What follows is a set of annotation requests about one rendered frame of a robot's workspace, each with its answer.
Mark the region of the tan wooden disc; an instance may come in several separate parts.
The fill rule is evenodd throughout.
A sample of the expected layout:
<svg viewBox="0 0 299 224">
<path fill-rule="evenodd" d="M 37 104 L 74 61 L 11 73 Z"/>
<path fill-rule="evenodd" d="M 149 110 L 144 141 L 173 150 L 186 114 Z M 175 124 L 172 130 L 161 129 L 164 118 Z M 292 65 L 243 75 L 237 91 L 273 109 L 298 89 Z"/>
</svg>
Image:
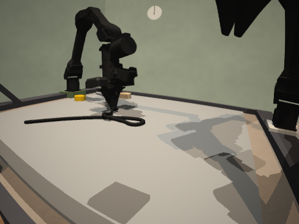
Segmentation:
<svg viewBox="0 0 299 224">
<path fill-rule="evenodd" d="M 131 98 L 131 93 L 121 92 L 120 95 L 119 95 L 119 98 L 121 98 L 121 99 L 130 99 Z"/>
</svg>

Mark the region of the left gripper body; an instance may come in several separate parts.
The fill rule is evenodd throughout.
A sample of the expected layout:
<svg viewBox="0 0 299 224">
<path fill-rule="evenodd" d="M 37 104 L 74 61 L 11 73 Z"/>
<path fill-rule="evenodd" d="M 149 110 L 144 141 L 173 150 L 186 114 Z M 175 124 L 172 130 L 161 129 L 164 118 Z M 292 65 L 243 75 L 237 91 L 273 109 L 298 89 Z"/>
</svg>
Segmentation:
<svg viewBox="0 0 299 224">
<path fill-rule="evenodd" d="M 85 82 L 85 87 L 87 88 L 95 88 L 101 86 L 102 88 L 111 88 L 111 87 L 123 87 L 123 86 L 131 86 L 134 85 L 134 81 L 125 82 L 122 80 L 119 80 L 117 78 L 110 79 L 110 71 L 113 64 L 116 64 L 117 67 L 119 67 L 120 63 L 119 60 L 107 60 L 102 61 L 102 65 L 99 66 L 100 69 L 102 69 L 102 77 L 95 77 L 95 78 L 89 78 Z M 107 79 L 108 81 L 107 81 Z M 114 83 L 115 82 L 115 83 Z"/>
</svg>

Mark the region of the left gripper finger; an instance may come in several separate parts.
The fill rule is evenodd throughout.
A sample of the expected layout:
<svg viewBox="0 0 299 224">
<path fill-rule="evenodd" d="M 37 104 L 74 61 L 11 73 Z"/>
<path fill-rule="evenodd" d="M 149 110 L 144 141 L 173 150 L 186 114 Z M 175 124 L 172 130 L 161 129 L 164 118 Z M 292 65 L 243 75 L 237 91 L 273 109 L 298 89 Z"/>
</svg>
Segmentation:
<svg viewBox="0 0 299 224">
<path fill-rule="evenodd" d="M 98 89 L 106 99 L 108 105 L 112 109 L 115 106 L 115 91 L 117 87 Z"/>
<path fill-rule="evenodd" d="M 115 107 L 117 107 L 120 92 L 121 92 L 124 88 L 125 88 L 125 87 L 118 87 L 118 88 L 116 89 L 116 91 L 115 91 Z"/>
</svg>

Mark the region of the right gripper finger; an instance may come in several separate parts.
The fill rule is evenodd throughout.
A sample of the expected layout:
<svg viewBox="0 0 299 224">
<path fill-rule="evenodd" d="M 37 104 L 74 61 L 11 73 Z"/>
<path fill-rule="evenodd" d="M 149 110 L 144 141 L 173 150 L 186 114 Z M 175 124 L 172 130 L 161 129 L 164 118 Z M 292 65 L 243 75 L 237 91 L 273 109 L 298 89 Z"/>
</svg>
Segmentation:
<svg viewBox="0 0 299 224">
<path fill-rule="evenodd" d="M 234 36 L 242 37 L 258 14 L 271 0 L 238 0 Z"/>
<path fill-rule="evenodd" d="M 238 0 L 215 0 L 222 35 L 229 36 L 237 13 Z"/>
</svg>

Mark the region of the black knotted rope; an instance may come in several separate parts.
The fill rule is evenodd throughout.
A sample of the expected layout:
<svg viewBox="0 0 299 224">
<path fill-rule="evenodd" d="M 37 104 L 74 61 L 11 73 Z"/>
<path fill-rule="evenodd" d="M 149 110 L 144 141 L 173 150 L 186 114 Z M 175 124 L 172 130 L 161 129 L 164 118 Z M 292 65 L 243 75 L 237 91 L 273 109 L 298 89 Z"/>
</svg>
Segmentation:
<svg viewBox="0 0 299 224">
<path fill-rule="evenodd" d="M 122 122 L 129 126 L 140 126 L 145 123 L 145 120 L 143 118 L 130 117 L 130 116 L 110 116 L 113 114 L 113 111 L 118 111 L 118 108 L 114 106 L 110 112 L 102 113 L 101 116 L 74 116 L 74 117 L 63 117 L 63 118 L 35 119 L 35 120 L 24 121 L 24 123 L 32 124 L 32 123 L 39 123 L 39 122 L 68 121 L 68 120 L 78 120 L 78 119 L 105 119 L 105 118 L 108 120 Z M 129 122 L 127 120 L 134 120 L 134 121 L 141 121 L 141 122 Z"/>
</svg>

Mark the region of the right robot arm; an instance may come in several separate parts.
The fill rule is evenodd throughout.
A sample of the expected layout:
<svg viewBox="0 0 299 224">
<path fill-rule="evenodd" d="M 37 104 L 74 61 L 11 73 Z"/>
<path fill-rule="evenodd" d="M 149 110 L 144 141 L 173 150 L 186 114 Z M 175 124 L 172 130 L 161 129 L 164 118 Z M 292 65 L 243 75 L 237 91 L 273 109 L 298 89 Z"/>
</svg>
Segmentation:
<svg viewBox="0 0 299 224">
<path fill-rule="evenodd" d="M 296 132 L 299 105 L 299 0 L 278 0 L 285 10 L 284 70 L 274 87 L 273 113 L 276 128 Z"/>
</svg>

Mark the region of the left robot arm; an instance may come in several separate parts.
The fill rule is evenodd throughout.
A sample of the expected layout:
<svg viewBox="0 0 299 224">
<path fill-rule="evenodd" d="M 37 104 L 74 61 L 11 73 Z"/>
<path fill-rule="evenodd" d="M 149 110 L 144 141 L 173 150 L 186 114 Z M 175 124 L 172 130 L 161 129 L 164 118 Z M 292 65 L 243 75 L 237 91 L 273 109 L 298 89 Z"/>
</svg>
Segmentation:
<svg viewBox="0 0 299 224">
<path fill-rule="evenodd" d="M 102 61 L 119 60 L 125 56 L 134 54 L 137 49 L 135 40 L 130 33 L 122 33 L 121 29 L 110 23 L 102 14 L 99 8 L 88 7 L 80 10 L 75 16 L 75 25 L 77 33 L 72 52 L 72 59 L 67 63 L 64 72 L 64 79 L 67 80 L 67 90 L 69 92 L 81 91 L 79 79 L 82 78 L 83 66 L 81 64 L 81 55 L 85 43 L 86 33 L 95 25 L 97 37 L 100 42 L 111 42 L 102 44 L 99 51 L 102 51 Z M 102 49 L 102 50 L 101 50 Z M 111 56 L 112 55 L 112 56 Z M 77 78 L 79 76 L 79 78 Z M 137 68 L 123 68 L 123 65 L 113 64 L 110 71 L 110 79 L 118 78 L 122 81 L 134 81 L 137 77 Z M 73 77 L 73 78 L 68 78 Z"/>
</svg>

